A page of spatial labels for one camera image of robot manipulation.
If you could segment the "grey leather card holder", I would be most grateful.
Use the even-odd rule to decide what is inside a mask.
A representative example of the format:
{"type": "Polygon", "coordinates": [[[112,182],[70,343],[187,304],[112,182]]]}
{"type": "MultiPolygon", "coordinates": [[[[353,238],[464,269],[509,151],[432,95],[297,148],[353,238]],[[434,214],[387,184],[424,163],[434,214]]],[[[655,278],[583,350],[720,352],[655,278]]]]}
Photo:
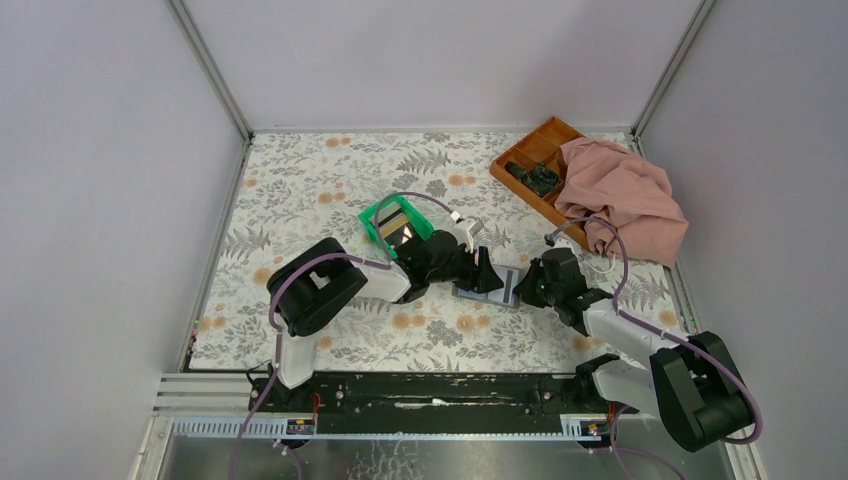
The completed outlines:
{"type": "Polygon", "coordinates": [[[525,276],[525,270],[504,265],[495,265],[494,271],[499,279],[503,282],[503,286],[499,289],[492,290],[487,293],[474,293],[454,287],[452,295],[459,299],[473,300],[483,304],[491,304],[499,307],[518,309],[520,300],[513,289],[520,283],[525,276]]]}

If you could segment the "green plastic bin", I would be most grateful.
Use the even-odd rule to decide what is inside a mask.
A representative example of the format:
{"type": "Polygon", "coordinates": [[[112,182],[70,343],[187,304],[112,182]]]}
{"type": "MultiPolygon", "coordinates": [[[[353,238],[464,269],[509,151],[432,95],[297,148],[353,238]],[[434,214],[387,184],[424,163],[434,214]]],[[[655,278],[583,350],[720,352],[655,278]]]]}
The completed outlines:
{"type": "Polygon", "coordinates": [[[390,258],[397,258],[397,249],[428,240],[435,229],[430,221],[403,196],[393,197],[382,204],[371,205],[358,215],[368,239],[390,258]]]}

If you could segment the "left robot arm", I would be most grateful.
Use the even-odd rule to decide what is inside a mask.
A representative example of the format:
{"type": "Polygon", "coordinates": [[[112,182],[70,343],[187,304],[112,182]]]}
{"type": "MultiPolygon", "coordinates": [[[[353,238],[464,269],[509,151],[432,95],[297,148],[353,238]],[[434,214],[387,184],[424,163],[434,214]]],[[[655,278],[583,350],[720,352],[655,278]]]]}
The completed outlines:
{"type": "Polygon", "coordinates": [[[504,289],[487,248],[465,235],[436,230],[428,237],[392,234],[386,263],[347,252],[328,237],[275,272],[267,283],[269,323],[276,332],[271,371],[295,389],[314,374],[317,335],[356,297],[403,304],[433,283],[487,296],[504,289]]]}

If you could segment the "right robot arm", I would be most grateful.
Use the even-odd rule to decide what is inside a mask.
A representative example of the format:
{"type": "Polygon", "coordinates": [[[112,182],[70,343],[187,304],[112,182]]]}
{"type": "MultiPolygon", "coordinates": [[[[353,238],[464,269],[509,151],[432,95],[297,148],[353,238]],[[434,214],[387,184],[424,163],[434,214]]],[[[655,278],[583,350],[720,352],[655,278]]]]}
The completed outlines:
{"type": "Polygon", "coordinates": [[[633,316],[612,293],[588,286],[570,248],[534,259],[512,292],[615,348],[576,367],[582,395],[659,419],[689,452],[716,441],[732,443],[734,433],[746,427],[760,428],[761,412],[720,337],[684,336],[633,316]]]}

